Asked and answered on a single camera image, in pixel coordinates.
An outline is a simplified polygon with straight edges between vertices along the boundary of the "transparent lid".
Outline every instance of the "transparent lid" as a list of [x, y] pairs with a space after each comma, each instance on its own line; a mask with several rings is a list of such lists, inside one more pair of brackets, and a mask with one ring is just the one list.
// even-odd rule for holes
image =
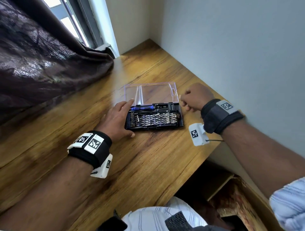
[[127, 84], [124, 86], [125, 101], [134, 99], [133, 105], [153, 103], [178, 103], [175, 82], [155, 84]]

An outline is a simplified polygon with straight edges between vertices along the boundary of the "light blue sleeve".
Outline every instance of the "light blue sleeve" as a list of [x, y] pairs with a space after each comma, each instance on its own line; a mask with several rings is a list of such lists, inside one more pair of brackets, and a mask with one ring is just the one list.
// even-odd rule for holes
[[286, 231], [305, 231], [305, 177], [275, 191], [270, 205]]

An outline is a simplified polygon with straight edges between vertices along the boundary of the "wristband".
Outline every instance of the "wristband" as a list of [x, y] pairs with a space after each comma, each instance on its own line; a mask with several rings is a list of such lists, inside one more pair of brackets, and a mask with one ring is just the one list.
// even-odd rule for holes
[[233, 122], [244, 118], [233, 105], [226, 100], [213, 99], [202, 109], [201, 116], [204, 121], [204, 130], [207, 133], [221, 134]]
[[76, 141], [68, 147], [69, 156], [78, 158], [94, 169], [100, 167], [109, 156], [109, 148], [112, 140], [103, 132], [89, 131], [79, 136]]

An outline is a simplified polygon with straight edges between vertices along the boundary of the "plastic case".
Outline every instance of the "plastic case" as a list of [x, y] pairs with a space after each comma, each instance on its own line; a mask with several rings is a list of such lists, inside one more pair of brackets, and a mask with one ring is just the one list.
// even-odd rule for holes
[[128, 84], [125, 100], [134, 99], [125, 128], [132, 131], [182, 127], [183, 119], [174, 82]]

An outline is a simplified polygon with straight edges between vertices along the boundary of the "dark purple curtain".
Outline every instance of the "dark purple curtain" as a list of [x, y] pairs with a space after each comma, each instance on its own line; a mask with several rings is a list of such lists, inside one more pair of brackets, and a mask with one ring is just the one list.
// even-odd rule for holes
[[83, 46], [43, 0], [0, 0], [0, 123], [102, 78], [108, 53]]

